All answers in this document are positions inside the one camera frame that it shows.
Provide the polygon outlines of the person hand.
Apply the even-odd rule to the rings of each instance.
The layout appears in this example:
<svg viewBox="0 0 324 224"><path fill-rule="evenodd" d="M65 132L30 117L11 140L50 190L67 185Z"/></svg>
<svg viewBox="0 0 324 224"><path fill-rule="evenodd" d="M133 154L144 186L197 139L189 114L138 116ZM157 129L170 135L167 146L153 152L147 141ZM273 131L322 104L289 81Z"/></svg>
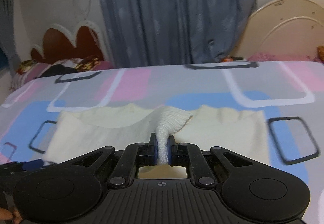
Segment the person hand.
<svg viewBox="0 0 324 224"><path fill-rule="evenodd" d="M0 208L0 219L1 221L12 221L13 224L20 224L22 222L17 208L12 208L11 210Z"/></svg>

